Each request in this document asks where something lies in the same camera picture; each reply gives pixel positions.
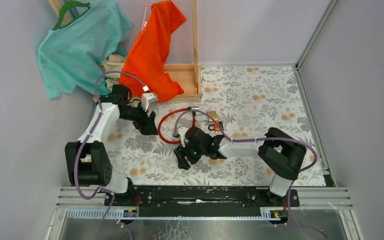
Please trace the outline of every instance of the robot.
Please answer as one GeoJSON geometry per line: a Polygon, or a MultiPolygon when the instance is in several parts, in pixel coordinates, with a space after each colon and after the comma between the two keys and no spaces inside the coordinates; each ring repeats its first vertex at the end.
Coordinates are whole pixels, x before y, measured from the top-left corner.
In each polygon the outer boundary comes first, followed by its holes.
{"type": "MultiPolygon", "coordinates": [[[[145,92],[141,96],[140,103],[137,106],[132,106],[131,96],[132,93],[128,87],[121,84],[114,85],[110,94],[100,96],[102,111],[96,109],[84,134],[76,142],[67,143],[65,158],[71,184],[75,184],[76,156],[80,145],[84,143],[79,155],[81,158],[90,155],[91,162],[79,161],[78,184],[80,186],[105,187],[115,194],[125,194],[129,190],[131,180],[113,171],[105,149],[111,126],[115,124],[117,119],[124,119],[132,121],[142,135],[158,134],[155,126],[155,112],[151,111],[148,115],[150,104],[155,103],[158,97],[152,92],[145,92]],[[91,129],[94,131],[90,137],[87,137],[91,129]]],[[[307,151],[305,146],[289,141],[231,141],[224,135],[211,136],[196,126],[191,128],[179,127],[177,132],[181,144],[174,150],[174,154],[180,169],[187,171],[191,167],[190,164],[196,164],[202,156],[211,159],[259,158],[274,171],[274,177],[269,186],[269,191],[274,199],[282,198],[287,194],[291,183],[298,178],[307,151]]],[[[293,139],[274,127],[271,127],[265,136],[293,139]]]]}

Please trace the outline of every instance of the turquoise t-shirt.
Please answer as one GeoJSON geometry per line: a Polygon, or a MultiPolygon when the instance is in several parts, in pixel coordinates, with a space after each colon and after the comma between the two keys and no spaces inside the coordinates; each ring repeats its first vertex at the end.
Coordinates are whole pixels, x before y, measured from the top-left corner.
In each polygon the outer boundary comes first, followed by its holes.
{"type": "MultiPolygon", "coordinates": [[[[122,41],[129,39],[130,29],[132,24],[114,0],[94,0],[70,25],[49,31],[37,50],[48,97],[70,94],[76,86],[94,94],[95,81],[102,74],[98,64],[113,53],[127,55],[122,41]]],[[[110,93],[104,78],[98,93],[110,93]]]]}

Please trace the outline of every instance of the floral pattern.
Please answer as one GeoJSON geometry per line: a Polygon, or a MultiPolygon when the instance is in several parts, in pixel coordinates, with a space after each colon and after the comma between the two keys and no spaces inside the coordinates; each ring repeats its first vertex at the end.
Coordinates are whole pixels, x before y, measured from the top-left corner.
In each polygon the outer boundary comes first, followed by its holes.
{"type": "MultiPolygon", "coordinates": [[[[206,66],[202,67],[201,78],[200,103],[159,103],[151,107],[156,113],[156,126],[174,110],[199,106],[204,112],[216,111],[230,136],[253,138],[276,127],[314,145],[292,67],[206,66]]],[[[177,116],[169,117],[161,127],[167,139],[171,139],[177,116]]],[[[198,114],[196,120],[199,128],[210,132],[205,116],[198,114]]],[[[192,115],[184,115],[179,124],[191,126],[192,115]]],[[[136,185],[268,186],[274,175],[263,160],[250,157],[212,160],[203,156],[189,170],[179,169],[173,153],[176,147],[158,136],[141,135],[131,121],[125,120],[116,122],[106,145],[114,170],[136,185]]],[[[308,150],[303,166],[313,159],[308,150]]],[[[325,186],[320,165],[300,173],[294,185],[325,186]]]]}

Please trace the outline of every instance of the wooden frame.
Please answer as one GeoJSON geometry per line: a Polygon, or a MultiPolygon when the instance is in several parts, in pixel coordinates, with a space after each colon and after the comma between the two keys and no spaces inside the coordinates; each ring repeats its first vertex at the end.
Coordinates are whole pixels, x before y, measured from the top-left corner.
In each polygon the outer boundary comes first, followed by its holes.
{"type": "MultiPolygon", "coordinates": [[[[56,15],[59,16],[63,6],[61,0],[48,0],[56,15]]],[[[198,31],[197,31],[197,0],[192,3],[192,30],[193,30],[193,63],[166,64],[164,71],[170,74],[174,82],[179,83],[184,94],[177,95],[170,103],[197,103],[201,102],[201,65],[198,63],[198,31]]],[[[71,17],[64,16],[63,24],[68,24],[71,17]]]]}

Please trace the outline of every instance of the gray wall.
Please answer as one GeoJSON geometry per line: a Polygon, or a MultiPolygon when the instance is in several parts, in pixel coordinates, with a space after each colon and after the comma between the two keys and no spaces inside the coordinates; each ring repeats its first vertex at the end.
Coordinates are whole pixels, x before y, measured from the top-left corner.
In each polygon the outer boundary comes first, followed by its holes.
{"type": "MultiPolygon", "coordinates": [[[[148,0],[156,3],[160,0],[148,0]]],[[[141,30],[143,0],[117,0],[133,24],[128,49],[141,30]]],[[[172,35],[168,63],[192,63],[191,0],[173,0],[188,19],[172,35]]],[[[198,58],[205,64],[295,63],[329,0],[197,0],[198,58]]]]}
{"type": "Polygon", "coordinates": [[[0,240],[43,239],[68,182],[64,146],[91,107],[83,90],[47,98],[36,51],[56,20],[47,0],[0,1],[0,240]]]}
{"type": "Polygon", "coordinates": [[[384,239],[384,1],[341,1],[302,73],[363,235],[384,239]]]}

